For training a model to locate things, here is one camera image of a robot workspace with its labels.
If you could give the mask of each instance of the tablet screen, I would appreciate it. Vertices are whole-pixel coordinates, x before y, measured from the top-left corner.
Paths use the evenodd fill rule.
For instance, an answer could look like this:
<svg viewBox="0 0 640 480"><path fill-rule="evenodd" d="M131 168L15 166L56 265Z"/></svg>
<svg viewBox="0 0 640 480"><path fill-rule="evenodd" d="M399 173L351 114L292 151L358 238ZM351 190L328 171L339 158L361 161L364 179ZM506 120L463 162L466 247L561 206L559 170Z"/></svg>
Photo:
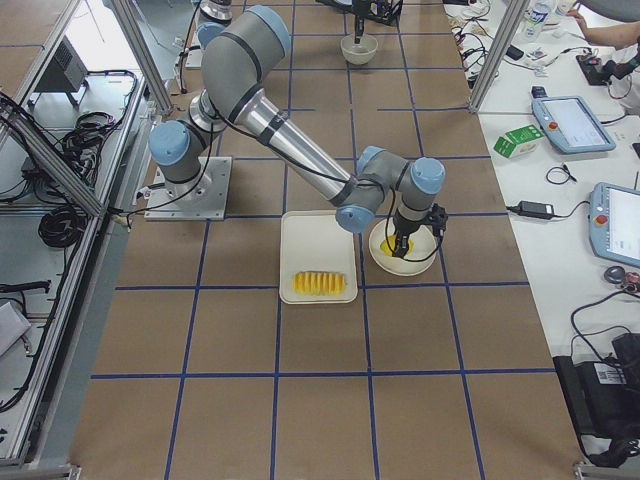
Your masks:
<svg viewBox="0 0 640 480"><path fill-rule="evenodd" d="M609 248L640 260L640 195L609 189Z"/></svg>
<svg viewBox="0 0 640 480"><path fill-rule="evenodd" d="M593 120L584 111L578 100L567 98L544 102L547 111L558 124L559 130L571 147L589 147L604 145L602 137Z"/></svg>

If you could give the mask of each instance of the blue joint cap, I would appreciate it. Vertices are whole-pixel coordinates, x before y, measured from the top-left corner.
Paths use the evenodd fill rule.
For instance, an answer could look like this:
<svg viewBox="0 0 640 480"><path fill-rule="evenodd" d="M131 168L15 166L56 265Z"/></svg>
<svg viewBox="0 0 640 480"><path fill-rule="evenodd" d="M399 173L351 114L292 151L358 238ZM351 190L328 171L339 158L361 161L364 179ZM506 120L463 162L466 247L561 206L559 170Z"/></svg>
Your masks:
<svg viewBox="0 0 640 480"><path fill-rule="evenodd" d="M411 165L411 180L424 193L438 193L444 184L444 177L444 165L435 158L420 157Z"/></svg>
<svg viewBox="0 0 640 480"><path fill-rule="evenodd" d="M200 42L200 48L202 50L207 48L207 45L209 45L211 40L220 35L225 28L226 27L224 25L216 22L206 22L200 25L196 29L196 35L198 36L198 41Z"/></svg>
<svg viewBox="0 0 640 480"><path fill-rule="evenodd" d="M161 123L149 134L149 150L153 159L163 167L175 165L189 150L187 127L176 120Z"/></svg>
<svg viewBox="0 0 640 480"><path fill-rule="evenodd" d="M291 37L289 36L289 30L287 30L287 26L275 10L265 7L264 5L254 5L248 9L247 12L251 12L259 16L273 31L273 33L275 33L278 40L280 40L280 45L282 45L285 57L291 53Z"/></svg>
<svg viewBox="0 0 640 480"><path fill-rule="evenodd" d="M362 233L371 223L375 214L359 205L345 205L336 211L338 225L351 233Z"/></svg>
<svg viewBox="0 0 640 480"><path fill-rule="evenodd" d="M374 147L373 145L369 145L365 148L358 159L358 163L356 163L356 174L360 175L369 161L380 152L384 152L384 148Z"/></svg>

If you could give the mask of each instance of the white tray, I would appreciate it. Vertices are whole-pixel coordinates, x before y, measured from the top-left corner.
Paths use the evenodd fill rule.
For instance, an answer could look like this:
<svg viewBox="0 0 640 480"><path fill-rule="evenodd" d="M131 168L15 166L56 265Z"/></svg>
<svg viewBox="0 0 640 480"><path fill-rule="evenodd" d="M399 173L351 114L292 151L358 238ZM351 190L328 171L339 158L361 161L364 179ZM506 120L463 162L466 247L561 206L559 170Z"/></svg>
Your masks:
<svg viewBox="0 0 640 480"><path fill-rule="evenodd" d="M285 303L348 303L358 295L353 235L343 230L333 210L287 212L280 241L280 298ZM342 273L342 295L300 295L293 289L298 272Z"/></svg>

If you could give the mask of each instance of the yellow object on plate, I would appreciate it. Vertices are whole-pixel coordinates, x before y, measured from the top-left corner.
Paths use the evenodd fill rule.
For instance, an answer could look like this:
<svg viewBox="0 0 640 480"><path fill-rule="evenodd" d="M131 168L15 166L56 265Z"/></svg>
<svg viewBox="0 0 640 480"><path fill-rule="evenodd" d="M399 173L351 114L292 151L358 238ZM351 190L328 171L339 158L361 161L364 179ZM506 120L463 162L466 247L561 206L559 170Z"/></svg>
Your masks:
<svg viewBox="0 0 640 480"><path fill-rule="evenodd" d="M391 248L394 248L395 244L396 244L396 236L391 235L390 237L387 237L385 240L383 240L380 243L380 250L382 250L385 254L389 255L390 257L393 257L393 252L391 251ZM409 239L409 250L407 251L407 255L409 255L412 250L413 250L413 240Z"/></svg>
<svg viewBox="0 0 640 480"><path fill-rule="evenodd" d="M293 276L293 290L298 295L342 295L346 286L343 273L298 272Z"/></svg>

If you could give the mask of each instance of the round plate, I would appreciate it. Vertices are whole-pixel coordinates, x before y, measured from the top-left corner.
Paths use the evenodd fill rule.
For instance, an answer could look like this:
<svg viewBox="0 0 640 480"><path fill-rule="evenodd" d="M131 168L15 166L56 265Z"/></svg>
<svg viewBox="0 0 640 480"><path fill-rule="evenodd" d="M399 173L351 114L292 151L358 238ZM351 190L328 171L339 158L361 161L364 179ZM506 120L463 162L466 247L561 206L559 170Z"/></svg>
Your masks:
<svg viewBox="0 0 640 480"><path fill-rule="evenodd" d="M390 257L384 253L380 249L380 244L385 239L385 224L386 220L379 222L373 227L371 235L369 235L369 252L371 252L371 256L383 270L394 275L409 277L418 275L431 266L437 256L436 254L424 262L407 262L402 258ZM389 222L389 236L393 235L393 231L393 224ZM421 225L418 231L411 235L411 240L413 241L413 250L405 257L409 260L420 260L436 248L436 240L433 234L424 225Z"/></svg>

